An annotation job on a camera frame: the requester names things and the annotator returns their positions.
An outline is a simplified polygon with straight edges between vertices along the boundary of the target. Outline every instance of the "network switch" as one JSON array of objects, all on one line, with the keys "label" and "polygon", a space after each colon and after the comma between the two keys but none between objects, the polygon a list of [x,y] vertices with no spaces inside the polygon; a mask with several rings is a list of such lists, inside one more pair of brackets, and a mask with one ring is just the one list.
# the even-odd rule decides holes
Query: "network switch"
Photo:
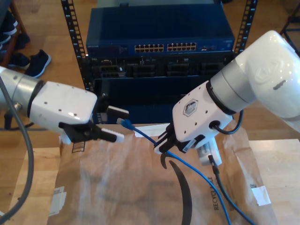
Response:
[{"label": "network switch", "polygon": [[91,58],[231,52],[233,44],[220,4],[94,8],[86,42]]}]

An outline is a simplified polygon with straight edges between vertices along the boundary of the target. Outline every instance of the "white logo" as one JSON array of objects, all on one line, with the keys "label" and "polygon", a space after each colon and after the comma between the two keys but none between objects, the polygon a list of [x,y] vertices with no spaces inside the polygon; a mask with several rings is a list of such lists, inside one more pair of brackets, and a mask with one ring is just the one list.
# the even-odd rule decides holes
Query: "white logo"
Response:
[{"label": "white logo", "polygon": [[196,111],[197,106],[198,106],[197,100],[195,99],[190,100],[184,107],[183,115],[189,117]]}]

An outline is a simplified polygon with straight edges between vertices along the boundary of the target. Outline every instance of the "gray cable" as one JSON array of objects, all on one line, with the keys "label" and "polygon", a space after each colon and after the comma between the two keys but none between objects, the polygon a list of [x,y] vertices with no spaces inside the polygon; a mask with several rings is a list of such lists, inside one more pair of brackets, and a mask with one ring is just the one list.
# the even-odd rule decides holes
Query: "gray cable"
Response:
[{"label": "gray cable", "polygon": [[32,179],[33,179],[34,157],[33,157],[33,149],[32,149],[32,145],[31,145],[31,141],[30,141],[29,135],[27,133],[27,130],[26,130],[21,118],[19,117],[18,112],[16,111],[16,109],[14,107],[14,104],[12,103],[12,101],[10,99],[8,90],[6,89],[1,76],[0,76],[0,89],[3,93],[3,96],[6,100],[6,103],[9,107],[9,109],[11,110],[11,113],[15,117],[15,120],[17,121],[17,124],[20,127],[20,131],[22,132],[22,134],[24,136],[26,147],[27,147],[27,152],[28,152],[28,174],[27,174],[25,188],[23,190],[23,193],[21,194],[19,201],[7,213],[5,213],[2,217],[0,217],[0,224],[3,224],[7,220],[9,220],[22,207],[26,198],[28,197],[28,194],[30,192],[30,188],[32,185]]}]

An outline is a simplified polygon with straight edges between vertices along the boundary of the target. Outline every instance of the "blue ethernet cable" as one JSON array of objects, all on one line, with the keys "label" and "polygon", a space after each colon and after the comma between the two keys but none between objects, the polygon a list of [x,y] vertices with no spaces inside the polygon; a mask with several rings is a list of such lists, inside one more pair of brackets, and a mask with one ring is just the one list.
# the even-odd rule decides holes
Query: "blue ethernet cable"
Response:
[{"label": "blue ethernet cable", "polygon": [[[142,131],[140,131],[139,129],[137,129],[134,125],[132,125],[131,121],[130,120],[123,120],[121,118],[118,118],[117,120],[117,123],[118,124],[121,124],[123,127],[129,129],[129,130],[134,130],[136,132],[138,132],[139,134],[141,134],[142,136],[144,136],[145,138],[147,138],[149,141],[151,141],[154,146],[157,146],[157,142],[154,141],[151,137],[149,137],[148,135],[146,135],[145,133],[143,133]],[[222,208],[224,210],[224,213],[225,213],[225,216],[226,216],[226,220],[228,222],[229,225],[231,225],[231,221],[230,221],[230,218],[229,218],[229,215],[228,215],[228,212],[227,212],[227,209],[225,207],[225,204],[224,204],[224,201],[222,199],[222,196],[221,194],[219,193],[219,191],[217,190],[217,188],[213,185],[213,183],[211,183],[207,178],[206,176],[201,173],[199,170],[197,170],[195,167],[193,167],[192,165],[190,165],[189,163],[187,163],[186,161],[184,161],[182,158],[178,157],[177,155],[175,155],[174,153],[170,152],[170,151],[167,151],[166,152],[168,155],[172,156],[173,158],[177,159],[178,161],[180,161],[181,163],[183,163],[184,165],[186,165],[187,167],[189,167],[190,169],[194,170],[197,174],[199,174],[206,182],[208,182],[208,184],[214,189],[214,191],[216,192],[220,202],[221,202],[221,205],[222,205]]]}]

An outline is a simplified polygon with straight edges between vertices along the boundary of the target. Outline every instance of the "black cable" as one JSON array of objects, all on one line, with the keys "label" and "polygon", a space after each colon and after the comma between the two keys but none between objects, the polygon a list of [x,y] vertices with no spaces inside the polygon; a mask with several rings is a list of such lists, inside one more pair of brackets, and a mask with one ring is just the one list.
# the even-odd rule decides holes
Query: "black cable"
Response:
[{"label": "black cable", "polygon": [[230,130],[230,131],[223,130],[223,129],[219,128],[219,126],[216,125],[216,124],[212,125],[212,127],[215,128],[218,132],[220,132],[222,134],[232,135],[235,132],[237,132],[238,129],[240,128],[240,126],[242,125],[243,116],[244,116],[244,110],[240,111],[240,116],[239,116],[238,124],[236,125],[236,127],[233,130]]},{"label": "black cable", "polygon": [[224,196],[224,198],[229,202],[229,204],[251,225],[255,225],[255,223],[245,214],[243,213],[242,210],[239,209],[239,207],[236,206],[236,204],[234,204],[234,202],[231,200],[231,198],[229,197],[229,195],[227,194],[227,192],[225,191],[223,184],[221,182],[220,179],[220,171],[218,169],[218,166],[216,165],[215,160],[213,159],[212,155],[208,156],[208,158],[210,159],[210,163],[212,165],[212,170],[216,176],[217,179],[217,184],[219,185],[219,188]]},{"label": "black cable", "polygon": [[30,188],[32,185],[32,179],[33,179],[34,157],[33,157],[33,149],[32,149],[32,145],[31,145],[31,141],[30,141],[29,135],[27,133],[27,130],[26,130],[21,118],[19,117],[19,115],[14,107],[14,104],[12,103],[12,101],[10,99],[8,90],[6,89],[1,76],[0,76],[0,89],[3,93],[3,96],[6,100],[6,103],[9,107],[9,109],[11,110],[12,115],[15,117],[15,120],[17,121],[17,124],[20,127],[20,131],[22,132],[22,134],[24,136],[24,140],[25,140],[27,152],[28,152],[28,174],[27,174],[27,179],[26,179],[26,184],[25,184],[24,190],[21,194],[21,197],[19,198],[19,201],[7,213],[5,213],[2,217],[0,217],[0,224],[3,224],[6,221],[8,221],[22,207],[26,198],[28,197],[28,194],[30,192]]},{"label": "black cable", "polygon": [[[26,124],[24,126],[25,126],[25,128],[30,128],[33,125],[34,125],[34,123],[29,123],[29,124]],[[10,131],[20,130],[20,127],[13,127],[13,128],[7,129],[7,130],[10,130]]]}]

